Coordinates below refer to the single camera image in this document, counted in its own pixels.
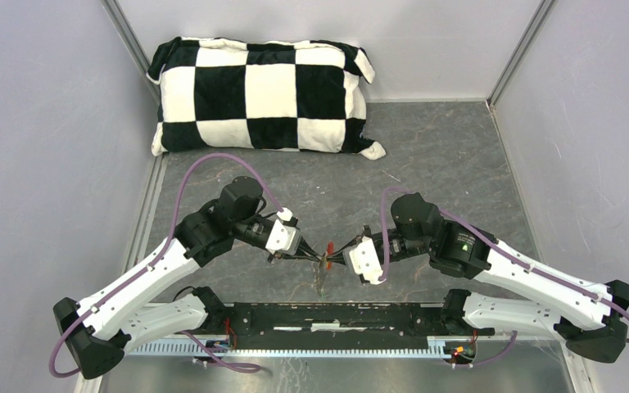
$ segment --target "checkered pillow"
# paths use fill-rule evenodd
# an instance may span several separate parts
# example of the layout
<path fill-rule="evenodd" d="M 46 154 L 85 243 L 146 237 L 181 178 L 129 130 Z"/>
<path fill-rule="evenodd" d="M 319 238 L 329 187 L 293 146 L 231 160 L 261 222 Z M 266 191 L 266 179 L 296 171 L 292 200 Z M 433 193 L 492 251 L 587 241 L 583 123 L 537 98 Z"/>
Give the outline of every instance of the checkered pillow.
<path fill-rule="evenodd" d="M 177 37 L 147 72 L 162 96 L 152 152 L 248 147 L 376 160 L 386 153 L 363 137 L 360 76 L 375 77 L 368 57 L 343 43 Z"/>

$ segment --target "white wall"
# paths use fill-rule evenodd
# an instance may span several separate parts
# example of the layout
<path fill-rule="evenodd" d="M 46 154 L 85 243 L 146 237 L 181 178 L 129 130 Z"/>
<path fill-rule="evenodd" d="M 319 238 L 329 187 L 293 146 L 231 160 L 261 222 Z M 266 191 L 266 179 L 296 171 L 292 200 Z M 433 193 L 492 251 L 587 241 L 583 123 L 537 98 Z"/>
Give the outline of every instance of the white wall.
<path fill-rule="evenodd" d="M 146 54 L 178 35 L 248 42 L 330 39 L 368 52 L 366 97 L 486 98 L 538 0 L 119 0 Z"/>
<path fill-rule="evenodd" d="M 0 392 L 73 389 L 52 307 L 120 273 L 155 113 L 99 1 L 0 1 Z"/>
<path fill-rule="evenodd" d="M 557 2 L 496 112 L 545 261 L 629 283 L 629 2 Z M 629 391 L 629 346 L 596 370 Z"/>

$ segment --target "small red part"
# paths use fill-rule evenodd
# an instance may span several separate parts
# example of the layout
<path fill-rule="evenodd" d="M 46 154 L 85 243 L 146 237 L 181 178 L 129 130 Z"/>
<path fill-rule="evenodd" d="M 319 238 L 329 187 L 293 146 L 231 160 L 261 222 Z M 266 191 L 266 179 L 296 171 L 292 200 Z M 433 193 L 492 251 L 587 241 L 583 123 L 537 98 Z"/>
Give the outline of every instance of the small red part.
<path fill-rule="evenodd" d="M 334 253 L 334 242 L 329 242 L 329 244 L 327 244 L 327 256 L 333 253 Z M 327 270 L 330 270 L 331 268 L 332 268 L 332 263 L 327 261 Z"/>

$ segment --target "purple cable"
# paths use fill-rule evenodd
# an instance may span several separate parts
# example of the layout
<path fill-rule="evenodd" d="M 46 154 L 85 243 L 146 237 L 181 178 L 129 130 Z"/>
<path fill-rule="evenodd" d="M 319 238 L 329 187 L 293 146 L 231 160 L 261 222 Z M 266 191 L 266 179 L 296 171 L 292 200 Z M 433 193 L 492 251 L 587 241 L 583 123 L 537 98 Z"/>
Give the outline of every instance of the purple cable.
<path fill-rule="evenodd" d="M 192 341 L 196 342 L 197 345 L 204 352 L 206 352 L 206 354 L 209 355 L 211 359 L 215 360 L 216 365 L 218 365 L 220 367 L 225 367 L 228 370 L 232 370 L 232 371 L 235 371 L 237 373 L 244 373 L 244 374 L 258 373 L 261 370 L 261 366 L 259 364 L 253 364 L 253 363 L 227 363 L 227 362 L 223 361 L 221 358 L 219 358 L 218 356 L 214 355 L 213 350 L 209 350 L 208 348 L 206 348 L 206 346 L 204 346 L 203 343 L 201 341 L 199 341 L 199 339 L 196 338 L 190 332 L 187 332 L 186 330 L 184 330 L 184 331 L 181 331 L 180 333 L 184 334 L 185 336 L 187 336 L 190 339 L 192 339 Z"/>
<path fill-rule="evenodd" d="M 389 192 L 403 192 L 404 194 L 410 194 L 413 193 L 410 190 L 407 190 L 406 188 L 403 187 L 397 187 L 397 186 L 391 186 L 391 187 L 387 187 L 382 191 L 382 200 L 380 202 L 380 224 L 382 225 L 382 246 L 384 248 L 383 254 L 384 254 L 384 264 L 382 266 L 382 276 L 380 276 L 380 281 L 384 281 L 387 279 L 387 272 L 389 270 L 389 235 L 387 234 L 387 194 Z M 522 260 L 520 260 L 519 258 L 517 258 L 516 256 L 510 254 L 509 252 L 499 248 L 494 242 L 491 242 L 490 239 L 488 239 L 488 237 L 484 236 L 483 233 L 479 232 L 476 228 L 474 228 L 471 224 L 469 224 L 466 220 L 462 219 L 459 216 L 453 215 L 452 213 L 450 213 L 447 210 L 444 209 L 440 209 L 440 213 L 442 215 L 445 215 L 447 217 L 449 217 L 450 219 L 453 219 L 454 221 L 456 221 L 459 225 L 465 227 L 467 230 L 469 230 L 474 236 L 478 237 L 482 242 L 486 243 L 493 251 L 497 252 L 498 254 L 504 256 L 505 258 L 507 258 L 510 262 L 515 263 L 516 265 L 529 270 L 531 268 L 531 265 L 528 264 L 527 262 L 524 262 Z M 543 278 L 546 278 L 552 282 L 556 282 L 566 288 L 572 289 L 573 291 L 579 292 L 584 296 L 587 296 L 589 298 L 591 298 L 592 300 L 597 301 L 599 299 L 599 295 L 597 295 L 594 292 L 591 291 L 587 291 L 585 288 L 581 288 L 571 282 L 568 282 L 566 280 L 563 280 L 560 277 L 556 277 L 551 273 L 548 273 L 544 270 L 538 269 L 538 268 L 534 268 L 532 269 L 532 273 L 534 274 L 538 274 L 540 276 L 542 276 Z M 608 299 L 600 299 L 598 300 L 602 303 L 604 303 L 606 306 L 608 306 L 609 308 L 615 310 L 617 313 L 619 313 L 621 316 L 623 316 L 625 319 L 628 320 L 629 322 L 629 313 L 624 310 L 620 305 L 617 305 L 615 303 L 613 303 L 611 300 Z"/>
<path fill-rule="evenodd" d="M 492 358 L 484 359 L 480 362 L 475 362 L 471 364 L 455 364 L 455 368 L 474 368 L 476 366 L 484 366 L 486 364 L 493 363 L 496 360 L 503 359 L 503 357 L 512 350 L 512 347 L 514 346 L 514 342 L 516 340 L 517 340 L 517 331 L 513 330 L 512 336 L 510 336 L 510 341 L 508 342 L 508 345 L 505 348 L 503 348 L 503 350 L 499 354 L 493 356 Z"/>
<path fill-rule="evenodd" d="M 203 156 L 202 158 L 196 160 L 192 164 L 192 166 L 189 167 L 189 170 L 187 170 L 187 173 L 184 174 L 184 177 L 182 178 L 182 182 L 179 184 L 179 191 L 177 192 L 177 199 L 175 200 L 175 203 L 174 203 L 174 213 L 172 214 L 172 223 L 170 224 L 170 230 L 169 230 L 168 235 L 167 235 L 167 240 L 165 241 L 165 245 L 162 247 L 162 249 L 160 251 L 158 251 L 158 255 L 156 255 L 156 257 L 153 258 L 153 260 L 150 263 L 148 263 L 148 266 L 151 266 L 151 267 L 155 266 L 158 263 L 158 261 L 160 261 L 162 259 L 162 257 L 165 255 L 167 250 L 170 248 L 170 243 L 172 242 L 172 239 L 174 238 L 174 227 L 177 226 L 177 217 L 179 215 L 179 203 L 182 200 L 182 194 L 184 193 L 184 187 L 187 185 L 187 181 L 189 180 L 189 176 L 191 176 L 192 172 L 199 165 L 203 164 L 204 162 L 206 162 L 208 160 L 212 160 L 214 158 L 227 158 L 229 160 L 236 161 L 238 164 L 240 164 L 243 167 L 245 167 L 245 169 L 247 169 L 249 172 L 251 172 L 251 174 L 254 175 L 254 177 L 256 178 L 256 181 L 259 182 L 261 187 L 266 192 L 267 197 L 269 197 L 271 202 L 276 207 L 276 210 L 283 211 L 283 207 L 281 206 L 280 203 L 278 203 L 278 201 L 276 201 L 276 197 L 274 196 L 274 194 L 269 189 L 269 186 L 266 185 L 266 182 L 264 181 L 264 179 L 262 179 L 261 176 L 259 176 L 259 174 L 256 172 L 256 170 L 254 168 L 252 168 L 251 165 L 249 165 L 246 161 L 244 161 L 243 159 L 241 159 L 239 157 L 236 157 L 236 156 L 233 156 L 231 154 L 228 154 L 228 153 L 211 153 L 211 154 L 208 154 L 206 156 Z M 104 305 L 110 298 L 112 298 L 114 295 L 116 295 L 117 293 L 122 291 L 124 288 L 128 287 L 129 284 L 131 284 L 132 282 L 136 281 L 139 277 L 143 276 L 147 271 L 148 271 L 147 269 L 139 270 L 135 275 L 129 277 L 126 281 L 122 282 L 118 287 L 116 287 L 115 289 L 111 290 L 103 298 L 98 300 L 97 303 L 95 303 L 94 306 L 98 307 L 98 308 L 102 307 L 102 305 Z M 71 370 L 71 371 L 69 371 L 67 373 L 59 373 L 57 371 L 57 366 L 56 366 L 57 355 L 59 354 L 59 350 L 61 350 L 61 347 L 64 345 L 64 342 L 66 342 L 66 339 L 69 338 L 70 334 L 74 331 L 74 329 L 76 329 L 76 327 L 78 327 L 78 325 L 80 325 L 87 317 L 89 317 L 90 314 L 92 314 L 92 311 L 88 310 L 88 311 L 85 311 L 81 316 L 79 316 L 78 319 L 76 319 L 61 334 L 61 337 L 59 337 L 59 340 L 57 340 L 57 343 L 54 345 L 54 350 L 52 351 L 52 354 L 49 355 L 49 373 L 51 373 L 51 375 L 53 377 L 66 378 L 66 377 L 70 377 L 72 375 L 75 375 L 77 372 L 80 371 L 79 368 L 76 368 L 76 369 L 73 369 L 73 370 Z"/>

